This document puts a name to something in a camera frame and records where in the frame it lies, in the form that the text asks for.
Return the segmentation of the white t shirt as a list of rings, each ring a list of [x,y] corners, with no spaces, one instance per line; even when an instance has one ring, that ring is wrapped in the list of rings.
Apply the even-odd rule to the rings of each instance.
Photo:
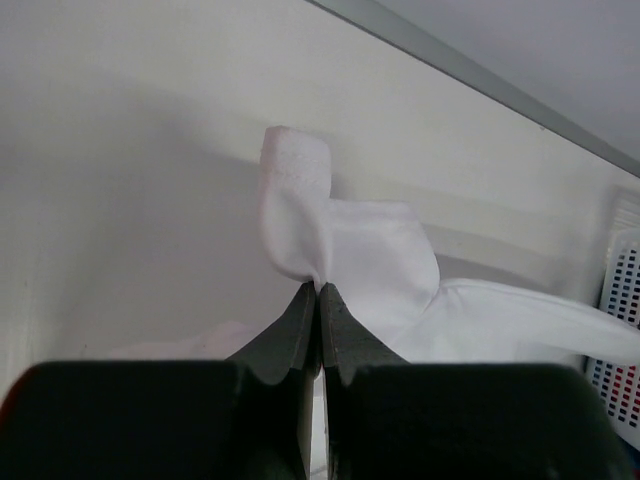
[[[593,307],[522,288],[445,280],[412,208],[331,197],[331,154],[321,140],[266,130],[259,226],[284,276],[334,286],[351,314],[415,363],[553,362],[589,356],[639,361],[639,332]]]

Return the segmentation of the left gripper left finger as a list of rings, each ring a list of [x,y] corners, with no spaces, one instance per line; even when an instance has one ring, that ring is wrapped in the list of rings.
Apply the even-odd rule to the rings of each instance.
[[[5,479],[306,479],[316,292],[225,360],[50,361],[1,406]]]

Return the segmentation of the red t shirt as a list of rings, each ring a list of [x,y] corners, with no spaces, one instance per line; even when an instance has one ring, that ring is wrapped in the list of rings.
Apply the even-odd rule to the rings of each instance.
[[[639,402],[638,366],[597,365],[594,380],[600,395],[610,401]]]

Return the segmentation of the white plastic laundry basket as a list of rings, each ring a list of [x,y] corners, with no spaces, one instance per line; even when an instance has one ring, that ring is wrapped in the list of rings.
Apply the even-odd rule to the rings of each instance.
[[[634,328],[639,327],[639,194],[618,189],[613,197],[609,222],[606,269],[599,309]],[[639,402],[610,401],[600,395],[594,380],[602,359],[585,361],[585,373],[614,425],[618,435],[634,449],[639,448]]]

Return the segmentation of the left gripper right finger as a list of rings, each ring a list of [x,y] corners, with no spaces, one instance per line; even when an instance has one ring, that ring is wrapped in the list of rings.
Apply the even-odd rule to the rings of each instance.
[[[595,392],[552,365],[411,364],[318,297],[332,479],[627,479]]]

